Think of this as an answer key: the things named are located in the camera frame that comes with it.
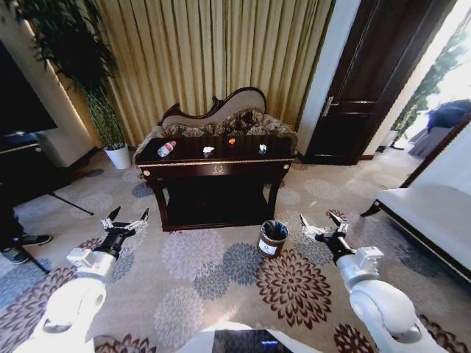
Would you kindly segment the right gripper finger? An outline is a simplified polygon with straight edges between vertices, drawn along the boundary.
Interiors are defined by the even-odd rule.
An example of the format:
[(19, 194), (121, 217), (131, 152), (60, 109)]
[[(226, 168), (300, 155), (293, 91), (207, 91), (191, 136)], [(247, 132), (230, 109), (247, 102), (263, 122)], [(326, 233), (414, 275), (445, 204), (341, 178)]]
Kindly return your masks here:
[(300, 222), (302, 226), (302, 234), (313, 240), (323, 240), (325, 238), (326, 229), (310, 225), (304, 215), (300, 214)]
[(348, 222), (344, 218), (340, 217), (338, 213), (333, 212), (332, 210), (328, 210), (327, 215), (336, 226), (335, 232), (343, 234), (347, 233)]

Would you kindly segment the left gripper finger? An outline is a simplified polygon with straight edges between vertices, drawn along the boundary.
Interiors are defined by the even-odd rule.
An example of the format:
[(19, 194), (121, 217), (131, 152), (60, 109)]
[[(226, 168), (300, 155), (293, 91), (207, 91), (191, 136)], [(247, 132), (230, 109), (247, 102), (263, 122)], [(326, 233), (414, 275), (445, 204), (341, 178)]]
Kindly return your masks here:
[(121, 207), (114, 209), (106, 218), (101, 220), (103, 229), (108, 230), (114, 227), (113, 222), (115, 221), (117, 215), (119, 214)]
[(138, 219), (137, 221), (133, 221), (130, 224), (125, 226), (124, 235), (125, 236), (135, 235), (139, 229), (147, 225), (148, 218), (149, 218), (149, 208), (146, 208), (146, 210), (144, 211), (140, 219)]

